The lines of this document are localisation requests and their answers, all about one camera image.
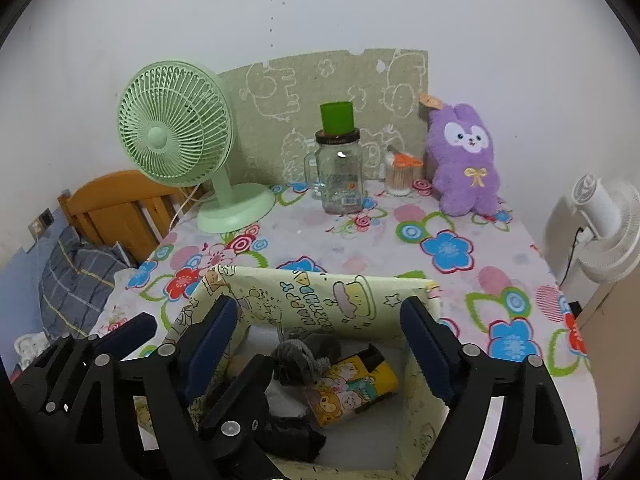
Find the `grey knitted soft item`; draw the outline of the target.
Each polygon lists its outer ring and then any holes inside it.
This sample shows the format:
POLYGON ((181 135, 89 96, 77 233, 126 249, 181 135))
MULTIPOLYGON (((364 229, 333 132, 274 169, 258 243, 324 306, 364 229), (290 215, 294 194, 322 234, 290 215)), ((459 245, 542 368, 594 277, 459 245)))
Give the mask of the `grey knitted soft item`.
POLYGON ((285 387, 309 386, 341 356, 340 341, 324 333, 303 333, 282 341, 271 353, 273 378, 285 387))

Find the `grey plaid pillow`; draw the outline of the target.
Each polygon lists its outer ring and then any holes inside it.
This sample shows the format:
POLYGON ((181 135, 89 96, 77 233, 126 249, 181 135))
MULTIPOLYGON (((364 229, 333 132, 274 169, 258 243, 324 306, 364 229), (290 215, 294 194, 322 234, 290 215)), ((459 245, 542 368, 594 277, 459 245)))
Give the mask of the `grey plaid pillow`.
POLYGON ((88 336, 115 287, 115 273, 132 267, 120 243, 100 246, 66 226, 38 284, 43 331, 50 340, 88 336))

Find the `floral tablecloth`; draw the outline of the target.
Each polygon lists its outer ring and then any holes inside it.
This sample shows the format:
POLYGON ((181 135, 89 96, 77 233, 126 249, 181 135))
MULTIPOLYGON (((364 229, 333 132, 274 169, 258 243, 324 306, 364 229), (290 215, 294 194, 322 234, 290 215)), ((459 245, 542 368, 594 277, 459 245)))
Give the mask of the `floral tablecloth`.
POLYGON ((208 234, 193 216, 182 218, 137 270, 119 274, 94 332, 106 335, 149 313, 156 334, 137 348, 146 356, 165 339, 189 286, 216 266, 427 278, 439 288, 440 322, 462 342, 502 360, 544 360, 565 404, 582 475, 597 477, 600 422, 586 345, 546 260, 508 206, 491 217, 452 218, 423 180, 399 197, 370 181, 362 211, 346 216, 327 214, 299 183, 277 184, 273 193, 270 213, 237 231, 208 234))

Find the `yellow cartoon fabric storage box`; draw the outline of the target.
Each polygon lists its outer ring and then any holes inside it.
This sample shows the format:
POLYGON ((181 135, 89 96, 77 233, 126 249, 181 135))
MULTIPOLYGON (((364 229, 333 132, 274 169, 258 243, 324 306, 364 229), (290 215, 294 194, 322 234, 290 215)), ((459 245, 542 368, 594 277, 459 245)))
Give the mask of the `yellow cartoon fabric storage box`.
POLYGON ((442 428, 448 410, 433 396, 400 326, 400 307, 418 297, 433 318, 442 313, 437 284, 427 278, 366 278, 323 271, 216 266, 188 288, 163 336, 177 341, 204 320, 220 296, 233 298, 238 324, 209 388, 237 373, 251 356, 266 353, 303 333, 335 336, 337 361, 373 344, 399 378, 394 396, 332 426, 321 428, 311 414, 303 387, 274 380, 267 400, 278 417, 296 416, 318 429, 326 443, 315 458, 291 445, 266 443, 269 459, 291 479, 412 479, 442 428))

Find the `yellow cartoon tissue pack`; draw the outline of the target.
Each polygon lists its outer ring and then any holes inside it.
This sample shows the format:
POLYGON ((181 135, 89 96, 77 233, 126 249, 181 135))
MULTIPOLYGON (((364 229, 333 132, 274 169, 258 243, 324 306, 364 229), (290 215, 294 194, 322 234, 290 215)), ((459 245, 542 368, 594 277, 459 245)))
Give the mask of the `yellow cartoon tissue pack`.
POLYGON ((305 398, 321 428, 342 422, 394 396, 399 378, 373 344, 332 364, 311 386, 305 398))

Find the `white standing fan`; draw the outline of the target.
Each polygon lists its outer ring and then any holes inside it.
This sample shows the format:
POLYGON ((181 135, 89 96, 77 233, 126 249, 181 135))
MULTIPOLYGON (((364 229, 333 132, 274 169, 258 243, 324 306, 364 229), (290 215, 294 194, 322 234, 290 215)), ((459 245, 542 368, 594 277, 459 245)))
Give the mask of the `white standing fan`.
POLYGON ((567 205, 582 217, 582 225, 570 242, 559 284, 575 266, 597 284, 631 274, 639 265, 639 189, 627 180, 605 182, 588 172, 573 185, 567 205))

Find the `green desk fan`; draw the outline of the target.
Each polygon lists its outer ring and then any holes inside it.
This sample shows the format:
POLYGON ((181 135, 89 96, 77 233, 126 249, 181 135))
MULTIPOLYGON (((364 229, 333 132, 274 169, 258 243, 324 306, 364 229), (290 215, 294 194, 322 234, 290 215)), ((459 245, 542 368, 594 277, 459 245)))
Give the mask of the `green desk fan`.
POLYGON ((224 82, 206 67, 179 60, 142 67, 120 97, 117 131, 145 177, 172 188, 212 186, 196 217, 203 232, 250 226, 276 202, 263 184, 230 182, 236 121, 224 82))

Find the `glass mason jar mug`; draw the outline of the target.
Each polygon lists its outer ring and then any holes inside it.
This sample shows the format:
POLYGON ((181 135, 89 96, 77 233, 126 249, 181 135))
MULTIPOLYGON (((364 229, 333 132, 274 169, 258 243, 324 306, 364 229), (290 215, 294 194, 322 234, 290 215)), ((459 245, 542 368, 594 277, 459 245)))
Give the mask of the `glass mason jar mug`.
POLYGON ((335 136, 320 130, 316 133, 316 150, 305 156, 306 183, 327 214, 362 211, 364 186, 359 141, 358 129, 335 136))

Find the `purple plush bunny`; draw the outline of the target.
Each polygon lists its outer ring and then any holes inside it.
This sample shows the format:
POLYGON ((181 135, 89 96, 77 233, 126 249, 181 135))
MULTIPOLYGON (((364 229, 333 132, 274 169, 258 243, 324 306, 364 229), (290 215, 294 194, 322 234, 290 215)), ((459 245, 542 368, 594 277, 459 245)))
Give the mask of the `purple plush bunny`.
POLYGON ((431 110, 426 154, 435 164, 432 185, 444 214, 491 217, 499 210, 494 142, 474 107, 442 104, 431 110))

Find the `green cartoon cardboard panel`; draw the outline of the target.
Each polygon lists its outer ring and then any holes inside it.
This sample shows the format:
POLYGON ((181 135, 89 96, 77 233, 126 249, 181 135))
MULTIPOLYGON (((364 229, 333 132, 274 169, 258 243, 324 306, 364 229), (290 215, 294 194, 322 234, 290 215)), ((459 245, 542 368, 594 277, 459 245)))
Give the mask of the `green cartoon cardboard panel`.
POLYGON ((390 148, 424 154, 428 89, 424 50, 323 51, 256 62, 220 74, 234 111, 232 182, 298 183, 316 134, 329 122, 360 132, 362 171, 377 178, 390 148))

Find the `cotton swab jar orange lid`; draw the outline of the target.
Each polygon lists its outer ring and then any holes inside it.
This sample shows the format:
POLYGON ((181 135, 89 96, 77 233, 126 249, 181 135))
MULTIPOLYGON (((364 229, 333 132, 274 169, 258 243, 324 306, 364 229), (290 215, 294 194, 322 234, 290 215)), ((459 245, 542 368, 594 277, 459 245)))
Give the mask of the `cotton swab jar orange lid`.
POLYGON ((412 155, 401 152, 393 145, 386 148, 384 157, 384 180, 387 193, 406 196, 412 190, 412 182, 421 177, 423 162, 412 155))

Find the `green plastic cup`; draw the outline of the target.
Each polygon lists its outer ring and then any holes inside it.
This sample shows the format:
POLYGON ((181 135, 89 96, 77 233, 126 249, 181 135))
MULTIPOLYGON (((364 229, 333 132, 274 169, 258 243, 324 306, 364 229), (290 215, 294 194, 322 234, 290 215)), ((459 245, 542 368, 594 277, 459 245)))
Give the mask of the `green plastic cup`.
POLYGON ((320 105, 322 130, 327 136, 342 136, 355 130, 352 102, 329 102, 320 105))

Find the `wall power outlet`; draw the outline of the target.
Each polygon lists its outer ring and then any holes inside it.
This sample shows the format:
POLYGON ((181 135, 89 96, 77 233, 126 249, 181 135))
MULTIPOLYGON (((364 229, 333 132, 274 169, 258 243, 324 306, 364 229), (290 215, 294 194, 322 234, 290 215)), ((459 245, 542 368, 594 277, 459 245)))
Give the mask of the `wall power outlet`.
POLYGON ((35 218, 35 220, 32 220, 32 222, 29 223, 29 233, 32 234, 32 238, 34 240, 39 240, 53 223, 53 214, 50 209, 47 208, 37 218, 35 218))

